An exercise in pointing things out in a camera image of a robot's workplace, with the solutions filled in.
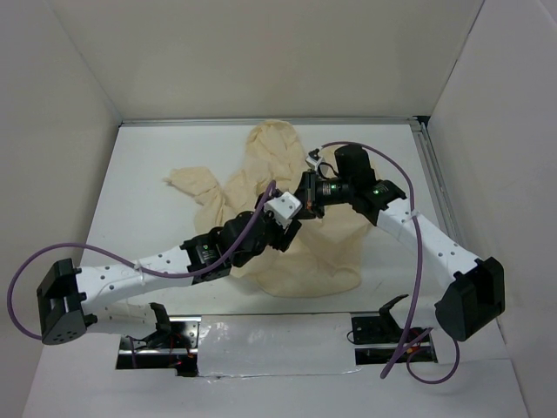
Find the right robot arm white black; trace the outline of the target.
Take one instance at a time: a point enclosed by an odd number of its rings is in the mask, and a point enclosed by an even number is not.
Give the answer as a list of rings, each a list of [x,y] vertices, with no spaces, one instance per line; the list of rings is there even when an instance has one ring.
[[[433,305],[437,323],[455,340],[468,340],[505,310],[503,266],[493,257],[483,260],[467,251],[418,213],[412,192],[377,179],[369,150],[366,145],[340,144],[334,152],[337,171],[331,179],[322,175],[325,163],[319,150],[309,152],[310,168],[295,192],[302,204],[298,219],[322,218],[327,206],[350,205],[421,258],[421,265],[444,290]]]

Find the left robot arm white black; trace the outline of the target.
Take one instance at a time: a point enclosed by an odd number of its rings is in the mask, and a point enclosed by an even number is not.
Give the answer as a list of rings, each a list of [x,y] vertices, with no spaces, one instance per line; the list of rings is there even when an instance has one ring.
[[[267,247],[285,251],[301,227],[301,207],[285,192],[155,256],[97,267],[55,262],[37,288],[41,342],[53,346],[81,337],[115,302],[221,279]]]

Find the cream yellow jacket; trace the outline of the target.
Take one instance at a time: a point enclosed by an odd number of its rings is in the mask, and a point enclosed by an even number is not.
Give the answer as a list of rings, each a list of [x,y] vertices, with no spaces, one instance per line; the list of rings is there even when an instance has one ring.
[[[242,166],[224,185],[211,170],[193,166],[170,171],[166,182],[191,196],[201,207],[197,232],[207,233],[256,205],[270,180],[281,191],[294,192],[306,169],[306,151],[294,127],[268,120],[252,129]],[[363,241],[371,224],[349,205],[328,206],[323,219],[306,220],[284,253],[266,248],[234,278],[250,280],[276,297],[311,298],[343,293],[361,283]]]

